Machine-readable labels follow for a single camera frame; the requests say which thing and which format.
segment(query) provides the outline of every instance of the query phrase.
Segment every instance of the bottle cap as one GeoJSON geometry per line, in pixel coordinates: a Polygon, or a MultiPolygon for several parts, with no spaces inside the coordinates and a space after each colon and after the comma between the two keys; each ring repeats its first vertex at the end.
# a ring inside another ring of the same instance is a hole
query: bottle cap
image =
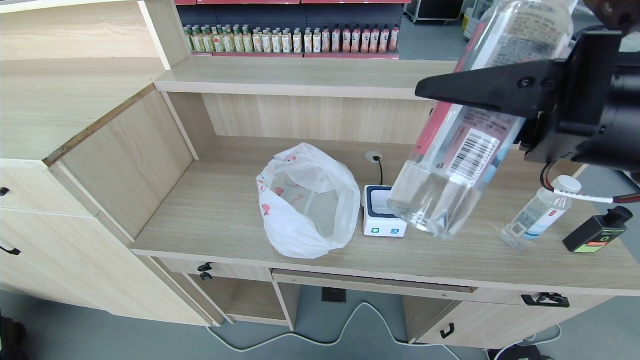
{"type": "Polygon", "coordinates": [[[580,189],[582,189],[582,184],[580,184],[580,181],[567,175],[558,176],[555,180],[553,180],[551,186],[558,190],[570,193],[578,193],[580,192],[580,189]]]}
{"type": "Polygon", "coordinates": [[[606,224],[624,224],[634,217],[633,213],[624,206],[616,206],[614,209],[607,210],[607,214],[603,220],[606,224]]]}

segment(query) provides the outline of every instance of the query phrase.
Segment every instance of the black bottle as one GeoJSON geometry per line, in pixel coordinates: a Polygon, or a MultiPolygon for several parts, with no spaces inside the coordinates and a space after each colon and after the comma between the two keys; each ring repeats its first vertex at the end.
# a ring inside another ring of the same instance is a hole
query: black bottle
{"type": "Polygon", "coordinates": [[[587,220],[563,240],[564,246],[570,252],[588,254],[602,249],[627,231],[625,222],[634,217],[629,209],[616,206],[607,212],[587,220]]]}

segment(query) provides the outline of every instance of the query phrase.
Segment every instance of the barcode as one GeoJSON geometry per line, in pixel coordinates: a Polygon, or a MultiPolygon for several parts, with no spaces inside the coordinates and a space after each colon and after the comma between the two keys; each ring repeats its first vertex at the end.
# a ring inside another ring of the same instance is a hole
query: barcode
{"type": "Polygon", "coordinates": [[[451,181],[474,186],[499,144],[498,139],[476,129],[469,129],[446,174],[451,177],[451,181]]]}
{"type": "Polygon", "coordinates": [[[516,223],[511,230],[513,230],[513,233],[516,234],[516,236],[520,236],[525,232],[526,228],[522,226],[521,223],[516,223]]]}

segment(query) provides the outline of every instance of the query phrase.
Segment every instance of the gray floor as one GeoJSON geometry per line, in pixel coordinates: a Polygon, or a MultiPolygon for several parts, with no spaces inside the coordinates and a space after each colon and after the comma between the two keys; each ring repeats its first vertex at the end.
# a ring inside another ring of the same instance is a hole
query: gray floor
{"type": "MultiPolygon", "coordinates": [[[[576,28],[589,24],[578,21],[576,28]]],[[[400,51],[402,59],[457,60],[464,41],[459,24],[418,24],[404,21],[400,51]]],[[[584,192],[617,195],[635,191],[633,186],[609,170],[589,168],[580,177],[584,192]]],[[[608,206],[596,205],[604,212],[608,206]]],[[[640,206],[629,208],[640,214],[640,206]]],[[[625,245],[640,259],[640,216],[633,219],[625,245]]],[[[348,292],[346,305],[320,301],[318,288],[305,287],[300,298],[297,332],[319,341],[332,341],[349,314],[361,301],[376,306],[399,340],[406,340],[404,314],[399,296],[348,292]]],[[[27,325],[26,345],[33,360],[84,359],[452,359],[444,349],[408,348],[396,345],[380,318],[370,309],[360,310],[334,347],[318,347],[287,338],[247,353],[236,353],[214,339],[204,328],[171,323],[120,318],[103,311],[55,304],[0,292],[3,314],[27,325]]],[[[615,298],[563,323],[563,337],[540,346],[555,360],[637,359],[640,353],[640,298],[615,298]]],[[[238,323],[216,332],[237,347],[247,347],[285,332],[270,325],[238,323]]],[[[539,339],[550,338],[549,329],[539,339]]],[[[483,360],[473,348],[452,348],[462,360],[483,360]]]]}

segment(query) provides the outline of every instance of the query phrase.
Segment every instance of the white box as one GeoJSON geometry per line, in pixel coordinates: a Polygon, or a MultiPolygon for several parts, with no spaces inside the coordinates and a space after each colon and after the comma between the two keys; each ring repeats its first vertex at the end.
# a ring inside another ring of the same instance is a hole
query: white box
{"type": "Polygon", "coordinates": [[[406,222],[398,219],[387,208],[387,199],[392,186],[367,185],[362,194],[364,208],[364,234],[402,238],[406,222]]]}

